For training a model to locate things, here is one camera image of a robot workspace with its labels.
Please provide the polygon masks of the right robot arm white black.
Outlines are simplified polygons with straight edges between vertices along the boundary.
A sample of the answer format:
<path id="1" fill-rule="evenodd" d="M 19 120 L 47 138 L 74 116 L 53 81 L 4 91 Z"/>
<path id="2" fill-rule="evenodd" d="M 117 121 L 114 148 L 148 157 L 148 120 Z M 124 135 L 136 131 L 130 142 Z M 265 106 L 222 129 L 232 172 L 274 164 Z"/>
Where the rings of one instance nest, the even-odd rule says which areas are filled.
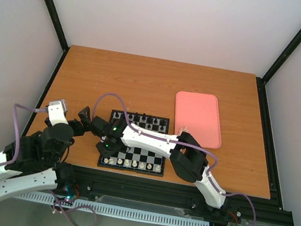
<path id="1" fill-rule="evenodd" d="M 208 206 L 222 208 L 225 191 L 211 174 L 207 152 L 189 133 L 170 135 L 144 129 L 124 119 L 114 123 L 95 117 L 91 132 L 100 138 L 96 148 L 103 157 L 110 157 L 127 147 L 154 152 L 171 161 L 176 175 L 191 182 L 203 195 Z"/>

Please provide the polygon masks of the white chess king piece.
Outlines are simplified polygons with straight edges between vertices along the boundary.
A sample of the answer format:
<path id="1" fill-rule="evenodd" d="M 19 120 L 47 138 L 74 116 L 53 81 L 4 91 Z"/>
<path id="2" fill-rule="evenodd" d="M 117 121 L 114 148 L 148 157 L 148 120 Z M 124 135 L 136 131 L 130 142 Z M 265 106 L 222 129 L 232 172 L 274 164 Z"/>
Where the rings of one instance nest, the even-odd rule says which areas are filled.
<path id="1" fill-rule="evenodd" d="M 132 161 L 132 167 L 136 168 L 137 165 L 138 165 L 137 161 L 136 161 L 136 160 L 133 160 L 133 161 Z"/>

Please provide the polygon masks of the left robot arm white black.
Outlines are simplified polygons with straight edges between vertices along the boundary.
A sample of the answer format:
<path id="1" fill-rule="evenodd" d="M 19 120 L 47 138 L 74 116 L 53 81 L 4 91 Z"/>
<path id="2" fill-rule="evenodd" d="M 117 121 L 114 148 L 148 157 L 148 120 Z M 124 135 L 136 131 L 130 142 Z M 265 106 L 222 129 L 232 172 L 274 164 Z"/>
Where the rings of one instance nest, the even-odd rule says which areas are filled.
<path id="1" fill-rule="evenodd" d="M 55 190 L 68 193 L 75 187 L 75 172 L 63 156 L 84 135 L 91 122 L 90 108 L 67 120 L 64 100 L 52 101 L 43 109 L 48 114 L 43 131 L 21 137 L 0 152 L 0 202 L 32 191 Z"/>

